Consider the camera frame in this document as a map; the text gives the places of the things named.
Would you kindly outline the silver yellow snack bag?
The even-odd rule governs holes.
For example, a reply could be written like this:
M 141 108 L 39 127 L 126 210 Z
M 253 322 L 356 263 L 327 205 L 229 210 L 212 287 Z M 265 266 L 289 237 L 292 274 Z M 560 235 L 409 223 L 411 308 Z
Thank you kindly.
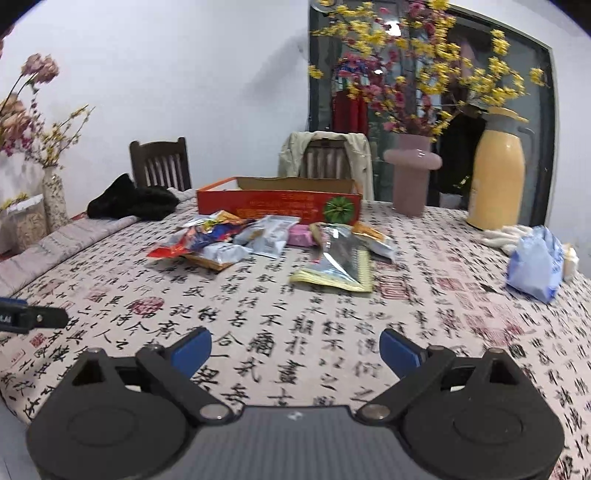
M 353 293 L 373 291 L 370 253 L 345 224 L 315 223 L 312 238 L 320 252 L 314 260 L 290 276 L 290 283 L 308 283 Z

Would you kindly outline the red snack bag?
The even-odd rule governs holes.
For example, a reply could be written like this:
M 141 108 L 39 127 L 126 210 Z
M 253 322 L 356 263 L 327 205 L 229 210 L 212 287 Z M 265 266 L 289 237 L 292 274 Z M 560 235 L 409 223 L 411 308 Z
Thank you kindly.
M 207 220 L 178 231 L 166 243 L 151 250 L 147 257 L 168 259 L 197 254 L 211 244 L 228 242 L 233 236 L 242 232 L 247 225 L 249 225 L 248 221 Z

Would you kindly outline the white grey snack packet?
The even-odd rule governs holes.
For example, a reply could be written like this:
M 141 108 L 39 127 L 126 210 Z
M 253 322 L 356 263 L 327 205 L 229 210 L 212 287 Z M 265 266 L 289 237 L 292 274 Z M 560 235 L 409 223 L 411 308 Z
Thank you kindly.
M 300 220 L 294 216 L 267 215 L 235 235 L 233 243 L 249 249 L 254 255 L 278 259 L 287 245 L 290 228 Z

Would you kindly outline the pink snack packet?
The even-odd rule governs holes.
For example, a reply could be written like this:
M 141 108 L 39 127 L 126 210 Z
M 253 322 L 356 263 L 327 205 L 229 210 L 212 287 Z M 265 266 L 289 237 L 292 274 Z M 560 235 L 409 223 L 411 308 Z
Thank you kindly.
M 288 230 L 287 245 L 308 248 L 317 246 L 318 242 L 312 234 L 310 225 L 297 224 Z

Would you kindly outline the folded pink woven blanket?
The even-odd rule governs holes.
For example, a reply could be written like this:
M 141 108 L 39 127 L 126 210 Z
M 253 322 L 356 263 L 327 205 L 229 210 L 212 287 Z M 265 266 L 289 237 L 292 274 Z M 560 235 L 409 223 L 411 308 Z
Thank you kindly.
M 94 245 L 114 240 L 120 234 L 135 234 L 141 228 L 153 230 L 197 207 L 195 189 L 178 191 L 169 188 L 179 204 L 160 222 L 140 221 L 127 216 L 118 220 L 82 218 L 61 227 L 41 239 L 23 253 L 1 261 L 1 296 L 11 297 L 48 271 Z

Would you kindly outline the clear storage container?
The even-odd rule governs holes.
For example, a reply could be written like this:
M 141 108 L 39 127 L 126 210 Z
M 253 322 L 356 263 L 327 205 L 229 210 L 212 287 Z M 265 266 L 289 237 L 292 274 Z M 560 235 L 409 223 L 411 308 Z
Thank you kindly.
M 48 234 L 42 195 L 20 200 L 4 212 L 11 251 L 21 253 Z

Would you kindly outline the calligraphy tablecloth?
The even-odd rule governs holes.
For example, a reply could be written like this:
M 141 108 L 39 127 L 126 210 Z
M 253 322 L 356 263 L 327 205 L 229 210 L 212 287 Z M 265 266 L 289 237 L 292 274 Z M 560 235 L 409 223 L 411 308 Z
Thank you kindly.
M 372 266 L 373 291 L 353 294 L 290 283 L 310 261 L 287 248 L 280 258 L 249 256 L 212 273 L 149 251 L 190 220 L 190 208 L 163 226 L 120 234 L 68 259 L 15 297 L 59 307 L 58 330 L 1 337 L 1 399 L 29 422 L 86 349 L 127 356 L 169 345 L 197 327 L 212 354 L 197 385 L 233 409 L 245 404 L 359 407 L 394 383 L 378 352 L 391 328 L 421 345 L 461 356 L 507 351 L 560 418 L 565 446 L 554 475 L 590 475 L 590 282 L 576 274 L 544 304 L 505 286 L 507 258 L 478 242 L 457 210 L 421 218 L 384 203 L 363 206 L 366 224 L 396 244 L 393 263 Z

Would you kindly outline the patterned slim vase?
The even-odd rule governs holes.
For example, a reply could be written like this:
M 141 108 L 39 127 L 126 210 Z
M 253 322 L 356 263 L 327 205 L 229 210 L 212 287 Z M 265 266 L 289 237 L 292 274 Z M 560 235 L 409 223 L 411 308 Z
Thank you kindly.
M 56 167 L 44 169 L 41 183 L 48 230 L 54 232 L 70 222 L 64 194 L 63 180 Z

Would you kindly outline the small orange silver packet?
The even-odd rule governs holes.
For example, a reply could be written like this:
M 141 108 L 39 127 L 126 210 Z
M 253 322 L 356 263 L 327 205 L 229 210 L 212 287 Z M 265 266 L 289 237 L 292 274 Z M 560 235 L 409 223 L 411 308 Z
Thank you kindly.
M 391 263 L 396 260 L 396 244 L 388 235 L 362 222 L 356 222 L 353 225 L 352 233 L 356 239 L 377 256 L 388 259 Z

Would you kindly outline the blue plastic bag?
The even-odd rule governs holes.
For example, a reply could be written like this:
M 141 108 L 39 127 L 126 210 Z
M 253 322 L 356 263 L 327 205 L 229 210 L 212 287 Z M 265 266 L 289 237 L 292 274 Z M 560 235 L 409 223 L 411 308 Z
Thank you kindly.
M 506 285 L 543 303 L 550 303 L 563 279 L 564 250 L 545 226 L 522 237 L 510 257 Z

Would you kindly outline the white gloves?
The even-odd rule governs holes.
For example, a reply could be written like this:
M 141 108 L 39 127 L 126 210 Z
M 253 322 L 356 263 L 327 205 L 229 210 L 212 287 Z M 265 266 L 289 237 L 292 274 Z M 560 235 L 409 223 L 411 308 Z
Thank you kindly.
M 529 236 L 532 231 L 532 227 L 524 225 L 503 226 L 498 230 L 483 231 L 478 242 L 489 248 L 499 250 L 510 257 L 516 250 L 520 240 Z

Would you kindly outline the black cloth bundle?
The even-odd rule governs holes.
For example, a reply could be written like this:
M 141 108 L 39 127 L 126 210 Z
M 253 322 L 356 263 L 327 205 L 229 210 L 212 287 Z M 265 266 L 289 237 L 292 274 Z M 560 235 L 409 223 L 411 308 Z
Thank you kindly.
M 161 186 L 138 187 L 122 174 L 97 198 L 86 214 L 91 219 L 137 217 L 140 221 L 161 221 L 176 211 L 178 198 Z

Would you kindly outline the pink rose bouquet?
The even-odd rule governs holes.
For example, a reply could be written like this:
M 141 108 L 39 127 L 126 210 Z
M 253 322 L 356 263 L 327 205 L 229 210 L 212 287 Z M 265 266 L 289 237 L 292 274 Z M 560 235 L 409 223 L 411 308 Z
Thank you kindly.
M 57 62 L 51 55 L 30 55 L 13 86 L 1 100 L 1 152 L 10 157 L 32 144 L 36 125 L 36 95 L 41 85 L 59 75 Z

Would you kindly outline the yellow thermos jug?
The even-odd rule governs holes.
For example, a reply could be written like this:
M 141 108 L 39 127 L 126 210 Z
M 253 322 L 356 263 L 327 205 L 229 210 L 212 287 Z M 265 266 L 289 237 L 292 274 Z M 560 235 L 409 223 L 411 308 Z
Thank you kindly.
M 529 122 L 513 110 L 491 107 L 474 159 L 467 223 L 497 230 L 518 223 L 526 176 L 520 135 L 535 145 Z

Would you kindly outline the red cardboard snack box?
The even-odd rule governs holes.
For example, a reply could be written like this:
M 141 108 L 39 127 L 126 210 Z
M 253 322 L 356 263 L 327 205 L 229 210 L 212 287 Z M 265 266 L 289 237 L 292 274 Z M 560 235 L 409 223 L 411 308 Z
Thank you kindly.
M 228 211 L 240 218 L 294 216 L 303 224 L 353 224 L 363 194 L 351 179 L 230 177 L 197 189 L 201 214 Z

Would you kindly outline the dark wooden chair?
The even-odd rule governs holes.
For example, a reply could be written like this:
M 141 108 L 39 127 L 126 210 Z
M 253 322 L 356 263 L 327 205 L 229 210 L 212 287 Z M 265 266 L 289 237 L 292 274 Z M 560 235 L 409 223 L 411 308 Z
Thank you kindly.
M 138 187 L 160 186 L 179 191 L 191 189 L 186 141 L 154 141 L 129 144 L 134 183 Z

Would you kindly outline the pink ceramic vase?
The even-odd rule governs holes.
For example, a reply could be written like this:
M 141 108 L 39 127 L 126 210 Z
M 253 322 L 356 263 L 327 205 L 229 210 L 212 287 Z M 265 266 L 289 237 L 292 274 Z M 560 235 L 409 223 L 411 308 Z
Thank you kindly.
M 421 217 L 428 200 L 430 174 L 442 166 L 427 136 L 395 134 L 394 147 L 384 152 L 393 171 L 393 207 L 401 215 Z

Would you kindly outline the wooden chair with jacket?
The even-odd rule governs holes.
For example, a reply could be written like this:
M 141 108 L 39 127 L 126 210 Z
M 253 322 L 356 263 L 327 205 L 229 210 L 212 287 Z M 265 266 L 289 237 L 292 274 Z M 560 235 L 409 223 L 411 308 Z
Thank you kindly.
M 304 150 L 298 176 L 310 179 L 352 179 L 345 141 L 312 140 Z

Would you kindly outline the beige jacket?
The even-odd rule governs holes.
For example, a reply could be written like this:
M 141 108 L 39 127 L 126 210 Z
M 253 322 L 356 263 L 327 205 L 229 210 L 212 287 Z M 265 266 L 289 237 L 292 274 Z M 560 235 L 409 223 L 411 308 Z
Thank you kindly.
M 344 140 L 352 177 L 362 187 L 363 199 L 374 201 L 373 160 L 370 142 L 363 133 L 335 133 L 328 131 L 294 132 L 283 142 L 279 154 L 280 177 L 297 177 L 304 151 L 315 140 Z

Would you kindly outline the red hanging garment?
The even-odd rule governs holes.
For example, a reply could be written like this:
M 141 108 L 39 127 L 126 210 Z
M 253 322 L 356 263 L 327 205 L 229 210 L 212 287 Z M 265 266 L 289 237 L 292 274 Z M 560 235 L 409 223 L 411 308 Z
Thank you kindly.
M 368 106 L 361 97 L 349 98 L 347 91 L 332 95 L 332 131 L 369 135 Z

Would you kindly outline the yellow and pink flower branches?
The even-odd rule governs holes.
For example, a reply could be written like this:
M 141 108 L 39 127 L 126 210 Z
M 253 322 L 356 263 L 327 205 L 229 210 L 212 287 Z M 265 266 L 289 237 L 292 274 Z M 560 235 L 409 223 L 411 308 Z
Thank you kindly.
M 347 91 L 368 106 L 374 125 L 393 134 L 439 139 L 470 106 L 506 107 L 546 72 L 510 59 L 500 28 L 477 59 L 454 38 L 457 18 L 447 1 L 311 2 L 310 120 L 332 131 L 332 95 Z

